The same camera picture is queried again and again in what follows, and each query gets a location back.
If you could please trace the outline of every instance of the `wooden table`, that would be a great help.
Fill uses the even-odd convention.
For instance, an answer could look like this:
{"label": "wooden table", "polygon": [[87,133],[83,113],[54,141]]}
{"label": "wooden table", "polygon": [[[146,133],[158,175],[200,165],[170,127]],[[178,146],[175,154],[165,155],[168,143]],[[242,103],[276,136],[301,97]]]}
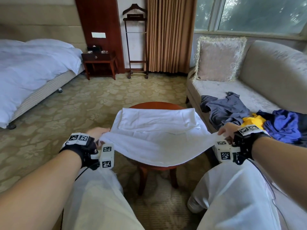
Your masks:
{"label": "wooden table", "polygon": [[112,52],[110,54],[102,54],[100,52],[94,52],[91,54],[83,53],[82,54],[83,59],[83,65],[86,72],[86,77],[88,80],[90,80],[90,72],[87,67],[87,64],[91,64],[94,70],[94,74],[97,74],[97,70],[95,68],[95,64],[110,64],[111,70],[112,70],[112,77],[115,80],[115,69],[118,69],[118,63],[117,58],[115,55],[115,52]]}
{"label": "wooden table", "polygon": [[[137,104],[135,106],[132,106],[130,108],[135,109],[159,109],[159,110],[182,110],[185,109],[181,106],[178,106],[176,104],[171,104],[167,102],[145,102],[141,104]],[[170,166],[170,167],[160,167],[160,166],[152,166],[152,165],[146,165],[143,163],[140,163],[138,161],[131,162],[136,165],[140,171],[140,185],[138,187],[138,194],[142,195],[145,189],[146,181],[147,181],[147,174],[148,170],[159,170],[159,171],[165,171],[169,170],[169,175],[171,178],[171,184],[172,187],[178,188],[177,183],[177,177],[176,177],[176,170],[177,166]]]}

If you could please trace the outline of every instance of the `drawer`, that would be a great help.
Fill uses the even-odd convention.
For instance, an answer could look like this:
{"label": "drawer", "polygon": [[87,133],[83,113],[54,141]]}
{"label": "drawer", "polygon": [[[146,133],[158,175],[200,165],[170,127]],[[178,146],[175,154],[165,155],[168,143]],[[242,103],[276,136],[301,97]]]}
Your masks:
{"label": "drawer", "polygon": [[82,59],[84,62],[87,61],[110,61],[112,56],[110,54],[101,54],[101,53],[91,53],[91,54],[82,54]]}

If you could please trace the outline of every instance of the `window sill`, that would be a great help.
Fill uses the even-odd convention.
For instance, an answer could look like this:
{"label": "window sill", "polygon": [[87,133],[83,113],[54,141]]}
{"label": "window sill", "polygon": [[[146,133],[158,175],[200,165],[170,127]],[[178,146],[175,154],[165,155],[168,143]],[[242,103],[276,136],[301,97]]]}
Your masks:
{"label": "window sill", "polygon": [[298,41],[307,41],[306,36],[290,35],[290,34],[270,34],[270,33],[256,33],[256,32],[243,32],[243,31],[208,31],[195,29],[194,34],[206,35],[230,35],[230,36],[246,36],[246,37],[259,37],[259,38],[278,38],[289,39]]}

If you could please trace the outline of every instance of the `window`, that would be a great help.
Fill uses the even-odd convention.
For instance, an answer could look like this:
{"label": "window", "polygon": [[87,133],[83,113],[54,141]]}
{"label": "window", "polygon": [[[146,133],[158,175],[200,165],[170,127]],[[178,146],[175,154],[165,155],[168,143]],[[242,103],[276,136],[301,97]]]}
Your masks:
{"label": "window", "polygon": [[307,0],[198,0],[195,31],[298,36],[306,22]]}

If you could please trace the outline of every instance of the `valet stand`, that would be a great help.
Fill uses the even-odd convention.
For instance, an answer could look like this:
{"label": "valet stand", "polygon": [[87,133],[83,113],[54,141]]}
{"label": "valet stand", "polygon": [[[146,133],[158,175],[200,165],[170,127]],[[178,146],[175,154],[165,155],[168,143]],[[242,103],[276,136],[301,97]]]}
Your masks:
{"label": "valet stand", "polygon": [[[143,9],[138,6],[138,4],[132,4],[132,6],[125,11],[123,11],[123,15],[128,13],[131,10],[140,10],[143,11],[144,13],[147,14],[147,10]],[[129,75],[128,79],[131,78],[131,75],[133,72],[141,72],[142,74],[140,75],[145,75],[145,78],[148,79],[148,52],[147,52],[147,18],[144,18],[143,14],[127,14],[127,17],[123,19],[125,22],[125,30],[126,30],[126,38],[127,38],[127,48],[128,48],[128,57],[129,57]],[[127,31],[127,21],[133,21],[133,22],[144,22],[145,23],[145,32],[128,32]],[[145,60],[131,60],[130,59],[130,52],[129,52],[129,42],[128,42],[128,34],[133,33],[133,34],[144,34],[145,35]],[[146,70],[140,71],[138,69],[133,69],[131,68],[132,63],[145,63],[146,64]]]}

